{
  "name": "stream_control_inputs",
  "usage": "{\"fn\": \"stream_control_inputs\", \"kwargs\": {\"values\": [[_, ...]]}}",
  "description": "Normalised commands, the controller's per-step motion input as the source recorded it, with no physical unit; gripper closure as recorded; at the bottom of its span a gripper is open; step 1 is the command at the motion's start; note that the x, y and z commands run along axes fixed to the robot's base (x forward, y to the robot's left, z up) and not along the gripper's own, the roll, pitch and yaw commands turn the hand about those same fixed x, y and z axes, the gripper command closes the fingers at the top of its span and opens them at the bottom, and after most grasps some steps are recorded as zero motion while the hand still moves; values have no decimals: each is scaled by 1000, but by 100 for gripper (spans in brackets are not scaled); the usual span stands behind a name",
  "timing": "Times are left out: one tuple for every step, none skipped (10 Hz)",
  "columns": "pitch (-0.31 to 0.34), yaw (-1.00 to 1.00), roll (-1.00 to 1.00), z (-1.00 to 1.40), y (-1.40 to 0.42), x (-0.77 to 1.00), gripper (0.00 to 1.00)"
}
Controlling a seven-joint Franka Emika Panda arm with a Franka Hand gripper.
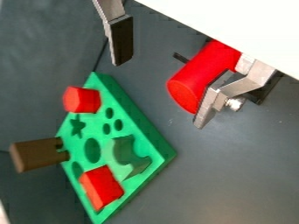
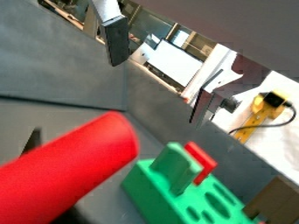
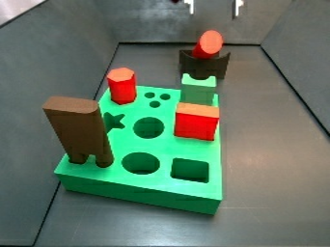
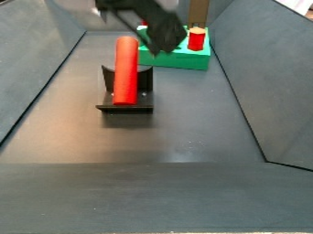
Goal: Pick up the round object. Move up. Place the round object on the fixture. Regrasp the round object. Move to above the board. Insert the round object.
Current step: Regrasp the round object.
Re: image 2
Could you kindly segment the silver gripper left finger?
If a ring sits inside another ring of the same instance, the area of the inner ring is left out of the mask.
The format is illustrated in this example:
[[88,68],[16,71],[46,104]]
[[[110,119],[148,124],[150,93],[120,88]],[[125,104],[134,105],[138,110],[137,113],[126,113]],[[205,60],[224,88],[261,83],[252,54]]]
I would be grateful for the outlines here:
[[112,67],[129,56],[128,19],[121,14],[117,0],[89,0],[100,22],[100,35],[105,41],[106,58]]

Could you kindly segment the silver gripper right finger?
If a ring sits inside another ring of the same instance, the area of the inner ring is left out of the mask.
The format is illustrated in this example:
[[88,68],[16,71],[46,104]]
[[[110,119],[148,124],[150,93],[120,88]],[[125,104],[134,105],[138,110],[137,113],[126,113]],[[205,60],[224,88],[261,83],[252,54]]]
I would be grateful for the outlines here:
[[233,113],[236,95],[256,88],[271,70],[240,53],[216,44],[194,74],[182,96],[192,106],[189,123],[198,128],[219,109]]

